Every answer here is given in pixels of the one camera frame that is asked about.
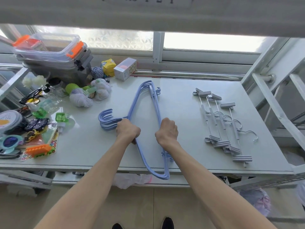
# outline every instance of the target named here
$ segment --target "forearm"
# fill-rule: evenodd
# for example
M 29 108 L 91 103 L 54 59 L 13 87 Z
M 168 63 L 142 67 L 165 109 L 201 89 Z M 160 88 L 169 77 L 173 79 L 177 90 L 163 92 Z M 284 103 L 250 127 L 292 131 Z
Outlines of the forearm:
M 44 216 L 35 229 L 92 228 L 129 144 L 118 137 L 102 158 Z
M 169 143 L 165 149 L 202 201 L 217 228 L 275 229 L 273 224 L 243 197 L 186 153 L 177 141 Z

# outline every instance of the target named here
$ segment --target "shelf label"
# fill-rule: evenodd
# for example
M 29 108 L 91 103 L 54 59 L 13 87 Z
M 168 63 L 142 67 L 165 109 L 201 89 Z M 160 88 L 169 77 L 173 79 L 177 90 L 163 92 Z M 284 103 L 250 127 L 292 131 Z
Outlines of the shelf label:
M 180 7 L 188 8 L 193 0 L 110 0 L 111 2 L 132 6 Z

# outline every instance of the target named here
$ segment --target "tile floor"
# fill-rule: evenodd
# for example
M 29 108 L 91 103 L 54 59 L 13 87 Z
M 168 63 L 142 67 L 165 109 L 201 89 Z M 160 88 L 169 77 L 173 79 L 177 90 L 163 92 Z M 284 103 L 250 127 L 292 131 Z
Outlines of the tile floor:
M 8 194 L 0 185 L 0 228 L 32 229 L 70 186 L 54 186 L 36 198 Z M 305 217 L 294 190 L 266 190 L 271 197 L 270 216 Z M 215 229 L 201 204 L 189 188 L 113 187 L 101 208 L 94 229 L 109 228 L 116 222 L 124 229 L 159 229 L 170 216 L 176 229 Z M 305 229 L 305 224 L 277 223 L 278 229 Z

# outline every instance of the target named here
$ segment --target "black shoe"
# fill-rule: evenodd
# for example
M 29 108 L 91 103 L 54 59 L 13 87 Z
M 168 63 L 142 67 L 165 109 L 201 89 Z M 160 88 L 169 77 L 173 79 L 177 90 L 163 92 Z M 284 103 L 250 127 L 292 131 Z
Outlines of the black shoe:
M 164 219 L 162 229 L 174 229 L 173 220 L 170 217 Z
M 120 224 L 116 223 L 112 226 L 112 229 L 123 229 L 123 228 Z

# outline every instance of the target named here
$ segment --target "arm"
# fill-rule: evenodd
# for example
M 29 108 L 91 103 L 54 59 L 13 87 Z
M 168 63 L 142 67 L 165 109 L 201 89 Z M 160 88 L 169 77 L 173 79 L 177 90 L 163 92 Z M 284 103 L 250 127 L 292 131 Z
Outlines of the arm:
M 174 121 L 163 119 L 155 136 L 158 143 L 173 157 L 216 228 L 276 229 L 242 196 L 204 168 L 180 146 Z
M 102 158 L 50 209 L 35 229 L 92 228 L 123 154 L 141 130 L 127 119 L 117 124 L 116 141 Z

